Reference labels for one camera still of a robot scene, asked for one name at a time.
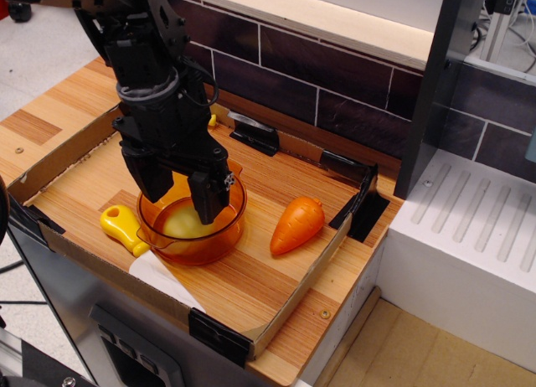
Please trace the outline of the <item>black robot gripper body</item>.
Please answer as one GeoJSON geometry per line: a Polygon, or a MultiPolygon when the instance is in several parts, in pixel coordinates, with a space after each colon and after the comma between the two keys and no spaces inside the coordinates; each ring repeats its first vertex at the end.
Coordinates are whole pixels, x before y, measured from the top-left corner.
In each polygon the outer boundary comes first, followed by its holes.
{"type": "Polygon", "coordinates": [[[231,185],[228,154],[208,133],[211,101],[204,89],[204,72],[173,69],[160,84],[118,85],[129,114],[114,121],[121,146],[153,152],[172,174],[208,173],[231,185]]]}

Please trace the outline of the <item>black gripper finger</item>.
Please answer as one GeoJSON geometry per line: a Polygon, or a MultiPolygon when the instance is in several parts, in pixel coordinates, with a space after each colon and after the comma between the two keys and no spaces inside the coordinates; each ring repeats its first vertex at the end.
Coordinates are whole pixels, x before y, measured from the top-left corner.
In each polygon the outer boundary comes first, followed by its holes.
{"type": "Polygon", "coordinates": [[[229,205],[229,186],[212,179],[208,173],[195,172],[188,177],[193,206],[202,224],[212,224],[229,205]]]}
{"type": "Polygon", "coordinates": [[[150,202],[156,203],[173,186],[172,171],[162,167],[153,152],[122,146],[121,153],[129,173],[150,202]]]}

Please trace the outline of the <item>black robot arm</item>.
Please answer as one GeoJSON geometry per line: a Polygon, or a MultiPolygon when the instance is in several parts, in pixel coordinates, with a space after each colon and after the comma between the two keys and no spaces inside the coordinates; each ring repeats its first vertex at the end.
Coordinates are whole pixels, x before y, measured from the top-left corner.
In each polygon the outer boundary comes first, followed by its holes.
{"type": "Polygon", "coordinates": [[[114,71],[127,116],[114,120],[126,166],[143,195],[158,201],[173,174],[187,176],[202,223],[229,203],[233,176],[226,150],[208,132],[207,72],[184,55],[185,21],[168,0],[25,0],[75,11],[114,71]]]}

